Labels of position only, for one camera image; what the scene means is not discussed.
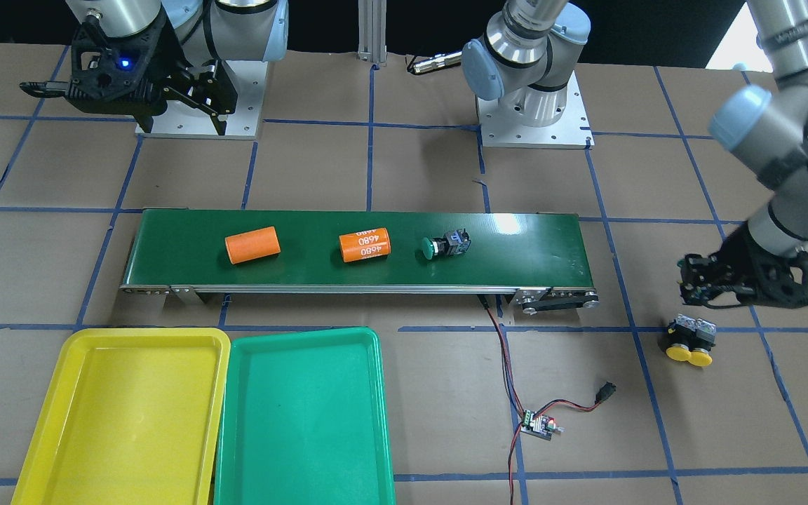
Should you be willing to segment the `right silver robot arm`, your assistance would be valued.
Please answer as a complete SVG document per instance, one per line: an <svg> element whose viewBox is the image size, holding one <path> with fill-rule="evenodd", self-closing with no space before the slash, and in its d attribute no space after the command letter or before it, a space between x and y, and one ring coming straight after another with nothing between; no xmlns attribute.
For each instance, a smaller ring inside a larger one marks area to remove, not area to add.
<svg viewBox="0 0 808 505"><path fill-rule="evenodd" d="M147 137L254 140L269 64L288 50L285 1L71 1L67 80L20 90L134 119Z"/></svg>

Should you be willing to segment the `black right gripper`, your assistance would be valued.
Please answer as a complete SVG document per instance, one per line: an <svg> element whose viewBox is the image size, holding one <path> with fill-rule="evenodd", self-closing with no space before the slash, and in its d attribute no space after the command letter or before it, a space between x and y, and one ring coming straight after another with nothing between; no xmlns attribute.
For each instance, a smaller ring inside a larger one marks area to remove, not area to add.
<svg viewBox="0 0 808 505"><path fill-rule="evenodd" d="M180 40L167 14L156 14L141 32L109 37L104 15L87 14L72 41L72 74L68 82L22 82L32 97L65 97L83 112L154 117L166 108L157 87L187 71ZM183 98L189 110L183 119L189 133L226 135L227 109Z"/></svg>

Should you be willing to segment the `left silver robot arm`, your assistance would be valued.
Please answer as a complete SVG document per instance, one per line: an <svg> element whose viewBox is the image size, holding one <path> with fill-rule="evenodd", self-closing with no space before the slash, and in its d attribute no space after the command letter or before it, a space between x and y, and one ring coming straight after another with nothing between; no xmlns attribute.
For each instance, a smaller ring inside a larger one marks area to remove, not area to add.
<svg viewBox="0 0 808 505"><path fill-rule="evenodd" d="M750 1L757 42L777 92L751 84L709 122L710 135L772 191L772 198L711 255L679 261L686 306L808 306L808 1ZM590 20L567 1L508 1L462 51L480 100L515 105L562 95L590 34Z"/></svg>

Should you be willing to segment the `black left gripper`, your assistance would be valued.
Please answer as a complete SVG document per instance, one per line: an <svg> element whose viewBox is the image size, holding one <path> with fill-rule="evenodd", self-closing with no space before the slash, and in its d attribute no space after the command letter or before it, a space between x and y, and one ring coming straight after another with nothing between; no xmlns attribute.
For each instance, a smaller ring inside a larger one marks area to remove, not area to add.
<svg viewBox="0 0 808 505"><path fill-rule="evenodd" d="M773 255L754 240L747 224L735 229L716 252L685 255L678 267L686 306L808 307L808 252Z"/></svg>

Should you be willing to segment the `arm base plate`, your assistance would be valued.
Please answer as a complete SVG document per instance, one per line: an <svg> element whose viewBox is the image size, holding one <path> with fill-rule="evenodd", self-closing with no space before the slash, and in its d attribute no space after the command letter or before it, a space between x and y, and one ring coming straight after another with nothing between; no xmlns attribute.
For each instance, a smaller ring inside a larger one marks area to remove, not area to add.
<svg viewBox="0 0 808 505"><path fill-rule="evenodd" d="M145 137L193 138L193 140L256 140L261 124L269 63L257 61L210 61L172 76L157 87L166 108L154 115L137 133ZM184 128L188 109L177 102L219 102L227 109L226 135L200 135Z"/></svg>
<svg viewBox="0 0 808 505"><path fill-rule="evenodd" d="M476 98L484 148L586 149L595 145L575 73L554 92L532 87L498 100Z"/></svg>

